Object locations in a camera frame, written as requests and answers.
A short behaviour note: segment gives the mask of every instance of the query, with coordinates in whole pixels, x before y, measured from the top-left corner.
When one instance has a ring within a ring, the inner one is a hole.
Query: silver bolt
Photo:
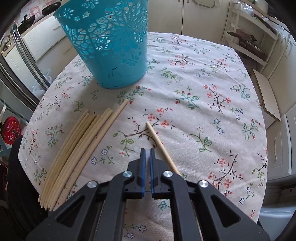
[[[171,176],[173,175],[173,173],[172,173],[171,171],[164,171],[164,172],[163,172],[163,175],[164,175],[165,177],[171,177]]]
[[[208,183],[206,180],[201,180],[201,181],[200,181],[200,186],[201,186],[202,188],[206,188],[208,185],[209,185],[209,183]]]
[[[95,188],[98,185],[98,183],[96,181],[90,181],[87,183],[87,186],[89,188]]]
[[[132,172],[131,171],[125,171],[125,172],[123,172],[123,175],[125,176],[125,177],[131,177],[132,176]]]

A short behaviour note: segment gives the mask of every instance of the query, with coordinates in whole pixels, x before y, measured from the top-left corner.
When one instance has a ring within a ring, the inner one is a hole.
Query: blue plastic basket
[[[71,0],[54,16],[102,87],[122,88],[144,76],[147,0]]]

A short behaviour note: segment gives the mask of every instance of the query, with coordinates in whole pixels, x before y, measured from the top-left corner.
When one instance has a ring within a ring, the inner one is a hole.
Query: person's leg
[[[18,226],[17,232],[25,239],[48,214],[40,207],[39,194],[26,176],[18,159],[21,141],[22,136],[15,140],[8,159],[7,204],[11,218]]]

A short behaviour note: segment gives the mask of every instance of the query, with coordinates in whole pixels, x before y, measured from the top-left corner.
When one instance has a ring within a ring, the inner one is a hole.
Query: table
[[[267,177],[264,121],[236,52],[175,34],[148,34],[147,73],[123,89],[103,89],[79,56],[52,83],[22,139],[19,160],[38,192],[82,112],[129,103],[85,165],[68,197],[89,180],[105,182],[156,145],[150,121],[185,180],[208,180],[255,222]],[[163,158],[156,148],[157,158]],[[124,240],[173,240],[169,200],[129,200]]]

